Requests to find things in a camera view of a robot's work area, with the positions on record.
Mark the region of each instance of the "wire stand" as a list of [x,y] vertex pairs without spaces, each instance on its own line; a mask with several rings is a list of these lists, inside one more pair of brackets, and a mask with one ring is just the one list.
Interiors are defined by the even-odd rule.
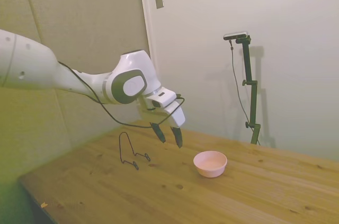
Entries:
[[133,165],[135,168],[136,168],[136,170],[139,170],[139,167],[138,167],[138,165],[137,165],[137,163],[136,162],[128,162],[127,160],[122,160],[122,156],[121,156],[121,135],[122,134],[126,134],[126,136],[127,136],[127,138],[128,138],[128,141],[129,141],[129,145],[131,146],[131,149],[132,149],[132,152],[133,152],[133,155],[134,156],[137,156],[137,155],[140,155],[140,156],[143,156],[143,157],[145,157],[149,162],[150,162],[150,158],[149,158],[149,156],[148,156],[148,154],[147,153],[145,153],[144,155],[142,155],[142,154],[140,154],[140,153],[135,153],[134,152],[134,149],[133,149],[133,146],[132,146],[132,143],[131,143],[131,140],[129,139],[129,136],[128,136],[128,134],[127,134],[127,132],[122,132],[122,133],[120,133],[120,135],[119,135],[119,152],[120,152],[120,160],[121,160],[121,163],[128,163],[128,164],[131,164],[131,165]]

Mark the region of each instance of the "wooden tabletop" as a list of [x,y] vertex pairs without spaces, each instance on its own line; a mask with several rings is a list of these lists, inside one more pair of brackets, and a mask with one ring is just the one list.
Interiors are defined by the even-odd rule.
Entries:
[[[152,129],[121,127],[24,175],[21,182],[57,223],[339,223],[339,163],[183,130],[178,149]],[[126,131],[123,159],[119,134]],[[193,157],[217,150],[223,175],[200,176]]]

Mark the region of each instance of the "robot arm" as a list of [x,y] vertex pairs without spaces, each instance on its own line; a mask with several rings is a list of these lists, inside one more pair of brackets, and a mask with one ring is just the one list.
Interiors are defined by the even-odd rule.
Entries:
[[150,123],[158,123],[171,113],[164,124],[179,128],[185,122],[176,94],[161,86],[143,50],[122,55],[112,72],[91,75],[65,67],[48,47],[36,41],[0,30],[0,87],[57,88],[94,101],[99,98],[103,104],[137,101],[141,117]]

